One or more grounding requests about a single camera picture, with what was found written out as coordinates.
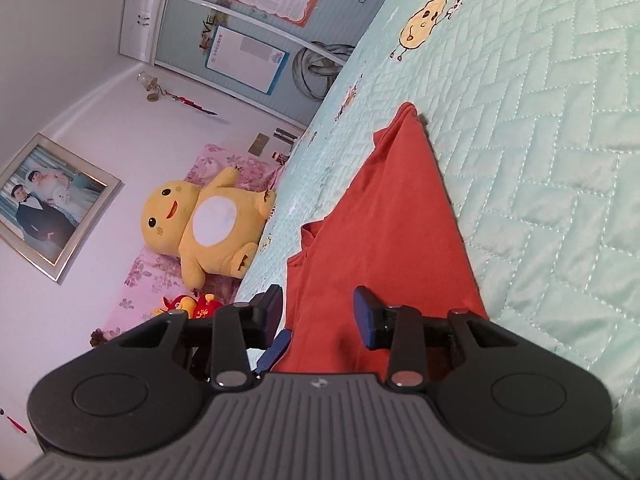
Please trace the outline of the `pink floral pillow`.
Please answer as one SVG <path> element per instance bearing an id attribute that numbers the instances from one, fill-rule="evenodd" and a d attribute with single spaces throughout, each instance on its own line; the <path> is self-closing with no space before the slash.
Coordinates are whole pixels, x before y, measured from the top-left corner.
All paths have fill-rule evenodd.
<path id="1" fill-rule="evenodd" d="M 231 302 L 258 253 L 280 167 L 208 144 L 182 180 L 160 185 L 141 215 L 144 247 L 97 347 L 155 315 L 209 318 Z"/>

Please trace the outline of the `framed wedding photo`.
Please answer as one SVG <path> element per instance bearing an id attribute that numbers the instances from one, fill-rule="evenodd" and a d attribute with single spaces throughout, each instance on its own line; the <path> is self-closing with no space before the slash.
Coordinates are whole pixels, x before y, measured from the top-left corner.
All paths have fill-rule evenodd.
<path id="1" fill-rule="evenodd" d="M 1 239 L 57 283 L 121 187 L 38 133 L 1 171 Z"/>

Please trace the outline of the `red t-shirt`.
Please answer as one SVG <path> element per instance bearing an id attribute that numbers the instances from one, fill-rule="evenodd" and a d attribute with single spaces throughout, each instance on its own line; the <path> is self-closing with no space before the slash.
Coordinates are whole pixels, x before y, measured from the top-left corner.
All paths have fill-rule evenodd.
<path id="1" fill-rule="evenodd" d="M 360 285 L 425 316 L 486 313 L 416 107 L 401 104 L 373 141 L 333 210 L 300 229 L 300 251 L 286 270 L 292 339 L 279 373 L 385 374 L 387 351 L 368 350 L 355 321 Z"/>

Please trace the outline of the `red small plush toy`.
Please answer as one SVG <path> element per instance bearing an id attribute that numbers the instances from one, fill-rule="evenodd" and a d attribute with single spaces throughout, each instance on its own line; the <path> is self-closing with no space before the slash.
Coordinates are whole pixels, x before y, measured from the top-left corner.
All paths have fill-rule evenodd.
<path id="1" fill-rule="evenodd" d="M 157 316 L 171 311 L 184 311 L 190 320 L 199 320 L 200 318 L 212 318 L 214 313 L 223 305 L 214 294 L 180 295 L 173 300 L 164 297 L 163 304 L 154 309 L 152 315 Z"/>

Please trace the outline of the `wall hanging ornament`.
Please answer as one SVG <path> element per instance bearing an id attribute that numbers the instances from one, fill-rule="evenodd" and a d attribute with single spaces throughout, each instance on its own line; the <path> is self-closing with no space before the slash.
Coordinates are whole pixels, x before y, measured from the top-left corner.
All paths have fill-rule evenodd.
<path id="1" fill-rule="evenodd" d="M 158 102 L 160 98 L 167 98 L 171 101 L 180 103 L 183 106 L 190 107 L 192 108 L 192 110 L 197 110 L 198 112 L 203 113 L 207 116 L 217 116 L 217 113 L 214 110 L 209 110 L 208 108 L 202 107 L 200 104 L 195 103 L 185 96 L 180 96 L 180 94 L 175 94 L 166 90 L 160 85 L 156 77 L 151 76 L 147 72 L 138 73 L 137 82 L 142 85 L 145 91 L 145 99 L 150 103 Z"/>

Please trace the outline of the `mint quilted floral bedspread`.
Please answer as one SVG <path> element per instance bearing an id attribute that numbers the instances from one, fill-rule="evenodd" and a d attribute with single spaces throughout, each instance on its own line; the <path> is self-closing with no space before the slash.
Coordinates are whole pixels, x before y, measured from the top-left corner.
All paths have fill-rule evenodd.
<path id="1" fill-rule="evenodd" d="M 278 185 L 246 299 L 283 284 L 403 102 L 427 122 L 490 318 L 608 387 L 639 473 L 639 0 L 386 0 Z"/>

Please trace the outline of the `sliding glass wardrobe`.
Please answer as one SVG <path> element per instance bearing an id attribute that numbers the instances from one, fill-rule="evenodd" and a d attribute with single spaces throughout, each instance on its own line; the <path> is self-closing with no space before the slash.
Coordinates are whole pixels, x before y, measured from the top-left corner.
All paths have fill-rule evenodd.
<path id="1" fill-rule="evenodd" d="M 119 52 L 304 128 L 385 0 L 319 0 L 305 27 L 232 0 L 125 0 Z M 290 54 L 270 96 L 206 68 L 218 25 Z"/>

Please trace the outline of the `blue bordered poster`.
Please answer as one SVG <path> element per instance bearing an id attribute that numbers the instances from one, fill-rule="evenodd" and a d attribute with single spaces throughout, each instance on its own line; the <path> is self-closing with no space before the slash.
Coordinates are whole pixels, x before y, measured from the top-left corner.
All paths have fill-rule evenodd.
<path id="1" fill-rule="evenodd" d="M 289 56 L 285 50 L 218 25 L 206 68 L 270 96 Z"/>

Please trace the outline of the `yellow plush toy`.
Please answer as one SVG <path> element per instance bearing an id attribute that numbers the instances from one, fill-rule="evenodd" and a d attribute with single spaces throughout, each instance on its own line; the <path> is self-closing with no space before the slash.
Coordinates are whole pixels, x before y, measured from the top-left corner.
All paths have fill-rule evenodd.
<path id="1" fill-rule="evenodd" d="M 143 205 L 141 232 L 146 246 L 176 257 L 190 290 L 201 290 L 209 275 L 240 280 L 258 253 L 276 192 L 238 187 L 241 171 L 226 167 L 202 188 L 168 181 Z"/>

